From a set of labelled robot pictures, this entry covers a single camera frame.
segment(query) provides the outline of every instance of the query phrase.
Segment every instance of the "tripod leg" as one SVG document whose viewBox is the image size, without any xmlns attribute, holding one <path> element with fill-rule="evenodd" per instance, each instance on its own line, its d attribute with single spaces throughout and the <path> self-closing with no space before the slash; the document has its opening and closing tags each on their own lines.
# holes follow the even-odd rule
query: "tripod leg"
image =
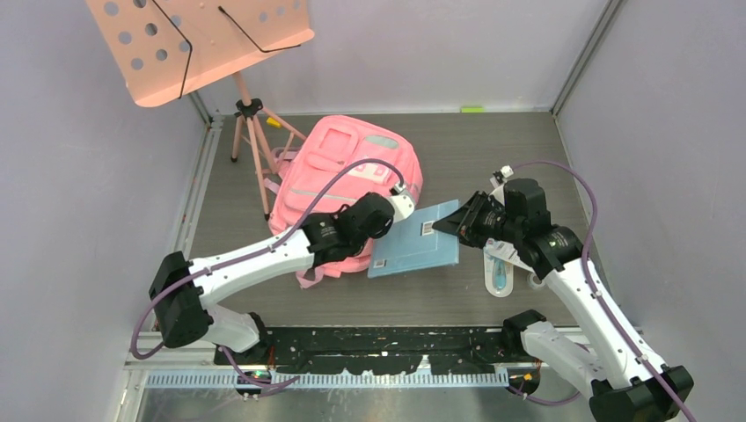
<svg viewBox="0 0 746 422">
<path fill-rule="evenodd" d="M 290 132 L 295 134 L 295 136 L 301 138 L 301 141 L 305 141 L 305 135 L 303 135 L 298 129 L 292 127 L 287 121 L 285 121 L 283 118 L 275 114 L 272 110 L 268 109 L 266 106 L 261 109 L 262 112 L 266 113 L 267 116 L 277 120 L 278 123 L 282 125 L 282 127 L 285 127 Z"/>
<path fill-rule="evenodd" d="M 264 136 L 264 129 L 261 128 L 261 122 L 259 121 L 259 118 L 254 118 L 252 120 L 252 123 L 254 125 L 254 130 L 256 131 L 257 140 L 259 141 L 259 146 L 261 147 L 262 152 L 264 152 L 264 157 L 267 160 L 267 165 L 269 166 L 269 170 L 272 173 L 277 173 L 277 163 L 272 158 L 272 151 L 269 149 L 269 144 L 267 143 L 267 137 Z"/>
<path fill-rule="evenodd" d="M 243 135 L 241 135 L 241 139 L 243 139 L 249 145 L 252 144 L 252 142 L 249 140 L 249 138 L 247 138 L 247 137 L 245 137 Z M 260 149 L 259 153 L 260 153 L 260 156 L 264 156 L 264 153 L 261 152 L 261 149 Z M 269 169 L 261 169 L 261 174 L 272 174 L 272 171 L 270 171 Z"/>
<path fill-rule="evenodd" d="M 246 121 L 249 128 L 249 141 L 252 145 L 252 154 L 254 155 L 254 165 L 256 166 L 257 183 L 259 183 L 259 193 L 261 196 L 261 206 L 264 208 L 264 219 L 269 221 L 269 201 L 267 200 L 267 189 L 264 187 L 263 170 L 261 169 L 261 158 L 259 157 L 259 146 L 257 145 L 254 125 L 250 120 Z"/>
<path fill-rule="evenodd" d="M 235 163 L 238 161 L 238 147 L 241 145 L 241 130 L 244 128 L 244 116 L 238 116 L 236 119 L 236 132 L 233 134 L 233 151 L 230 153 L 230 160 Z"/>
</svg>

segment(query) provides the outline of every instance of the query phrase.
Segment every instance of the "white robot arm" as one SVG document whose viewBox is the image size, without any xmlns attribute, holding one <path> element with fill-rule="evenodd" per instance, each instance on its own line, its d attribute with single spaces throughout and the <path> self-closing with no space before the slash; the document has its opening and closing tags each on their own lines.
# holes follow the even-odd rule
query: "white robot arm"
<svg viewBox="0 0 746 422">
<path fill-rule="evenodd" d="M 590 261 L 587 277 L 581 241 L 571 229 L 551 223 L 544 190 L 536 180 L 506 182 L 512 174 L 507 170 L 494 174 L 491 194 L 476 192 L 433 228 L 458 236 L 461 244 L 471 247 L 484 248 L 490 238 L 512 243 L 521 260 L 565 303 L 593 351 L 580 348 L 535 310 L 505 320 L 503 344 L 554 368 L 589 400 L 596 420 L 674 418 L 678 406 L 660 380 L 683 402 L 693 386 L 689 373 L 684 367 L 668 367 L 640 337 Z"/>
<path fill-rule="evenodd" d="M 155 306 L 166 347 L 196 340 L 244 352 L 260 342 L 261 320 L 218 305 L 245 288 L 285 273 L 294 273 L 353 257 L 371 238 L 385 235 L 392 224 L 414 211 L 412 195 L 402 185 L 385 198 L 368 193 L 336 213 L 310 214 L 298 229 L 288 229 L 256 244 L 186 262 L 181 252 L 166 256 L 150 286 L 150 298 L 171 284 L 190 282 L 166 295 Z"/>
</svg>

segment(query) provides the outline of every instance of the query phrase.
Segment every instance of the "backpack strap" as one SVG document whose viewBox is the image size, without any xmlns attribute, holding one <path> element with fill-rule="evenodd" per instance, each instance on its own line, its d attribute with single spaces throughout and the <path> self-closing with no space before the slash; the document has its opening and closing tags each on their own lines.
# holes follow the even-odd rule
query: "backpack strap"
<svg viewBox="0 0 746 422">
<path fill-rule="evenodd" d="M 324 278 L 324 269 L 322 269 L 320 266 L 314 268 L 313 279 L 311 280 L 305 278 L 306 274 L 307 272 L 305 271 L 298 271 L 296 273 L 296 278 L 298 279 L 298 282 L 301 283 L 301 288 L 308 288 L 320 282 L 321 279 Z"/>
<path fill-rule="evenodd" d="M 280 184 L 268 178 L 264 178 L 264 187 L 275 195 L 280 191 Z"/>
<path fill-rule="evenodd" d="M 274 159 L 275 163 L 280 163 L 280 161 L 293 161 L 293 159 L 298 155 L 298 151 L 300 151 L 300 148 L 288 148 L 288 150 L 285 152 L 285 156 L 282 156 L 282 152 L 285 150 L 285 148 L 275 148 L 272 150 L 272 158 Z"/>
<path fill-rule="evenodd" d="M 341 277 L 342 271 L 335 270 L 333 268 L 325 268 L 324 269 L 324 274 L 328 275 L 329 277 L 334 277 L 334 278 L 338 279 L 339 277 Z"/>
</svg>

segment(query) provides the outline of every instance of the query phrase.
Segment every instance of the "blue-white object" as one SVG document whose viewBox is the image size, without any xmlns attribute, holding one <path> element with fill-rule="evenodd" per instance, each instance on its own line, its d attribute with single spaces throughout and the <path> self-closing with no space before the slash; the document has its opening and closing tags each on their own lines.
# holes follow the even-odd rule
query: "blue-white object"
<svg viewBox="0 0 746 422">
<path fill-rule="evenodd" d="M 458 238 L 433 229 L 434 222 L 457 209 L 458 200 L 450 200 L 418 209 L 391 226 L 389 233 L 376 241 L 368 277 L 458 264 Z"/>
<path fill-rule="evenodd" d="M 491 255 L 489 258 L 493 261 L 492 285 L 495 290 L 502 290 L 508 286 L 508 276 L 505 274 L 505 261 Z"/>
</svg>

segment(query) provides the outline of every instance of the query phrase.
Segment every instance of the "cable connector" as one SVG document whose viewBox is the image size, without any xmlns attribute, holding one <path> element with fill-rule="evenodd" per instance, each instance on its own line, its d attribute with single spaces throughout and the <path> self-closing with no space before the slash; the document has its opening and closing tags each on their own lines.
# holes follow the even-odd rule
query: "cable connector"
<svg viewBox="0 0 746 422">
<path fill-rule="evenodd" d="M 406 185 L 403 184 L 403 183 L 401 183 L 401 182 L 398 182 L 396 185 L 394 185 L 391 188 L 390 192 L 391 192 L 392 195 L 399 195 L 402 192 L 404 192 L 405 190 L 406 190 Z"/>
<path fill-rule="evenodd" d="M 492 173 L 490 183 L 497 189 L 499 186 L 504 185 L 510 176 L 513 176 L 513 168 L 509 165 L 503 165 L 498 171 Z"/>
</svg>

